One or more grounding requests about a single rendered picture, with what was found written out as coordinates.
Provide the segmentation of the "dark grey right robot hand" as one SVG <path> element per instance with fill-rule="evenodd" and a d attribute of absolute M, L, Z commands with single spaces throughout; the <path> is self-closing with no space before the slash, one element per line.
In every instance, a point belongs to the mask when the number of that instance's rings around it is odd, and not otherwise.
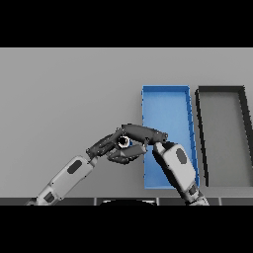
<path fill-rule="evenodd" d="M 155 128 L 139 125 L 122 125 L 124 135 L 130 139 L 142 143 L 147 142 L 149 145 L 154 145 L 156 142 L 165 143 L 168 137 L 167 132 L 162 132 Z"/>

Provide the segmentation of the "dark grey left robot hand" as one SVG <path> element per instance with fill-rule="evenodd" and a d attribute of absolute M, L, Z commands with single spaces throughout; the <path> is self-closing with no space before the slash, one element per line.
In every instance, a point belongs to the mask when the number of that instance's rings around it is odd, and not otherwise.
<path fill-rule="evenodd" d="M 147 144 L 149 143 L 147 136 L 135 136 L 132 139 L 139 141 L 139 144 L 122 148 L 119 145 L 119 139 L 125 136 L 131 137 L 129 132 L 126 132 L 123 128 L 118 128 L 114 133 L 108 134 L 87 148 L 86 153 L 89 157 L 89 163 L 94 166 L 99 157 L 107 155 L 109 161 L 127 165 L 147 152 Z"/>

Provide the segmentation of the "dark grey bin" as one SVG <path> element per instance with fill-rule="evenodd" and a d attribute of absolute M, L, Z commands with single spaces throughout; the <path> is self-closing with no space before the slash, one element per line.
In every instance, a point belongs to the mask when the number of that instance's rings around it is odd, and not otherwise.
<path fill-rule="evenodd" d="M 244 86 L 195 92 L 207 187 L 253 187 L 253 128 Z"/>

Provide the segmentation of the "blue bin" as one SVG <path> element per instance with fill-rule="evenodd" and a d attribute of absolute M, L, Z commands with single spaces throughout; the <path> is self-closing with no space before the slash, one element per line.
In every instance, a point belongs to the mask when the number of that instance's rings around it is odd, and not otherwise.
<path fill-rule="evenodd" d="M 168 140 L 183 145 L 200 185 L 192 100 L 188 85 L 143 85 L 142 125 L 168 133 Z"/>

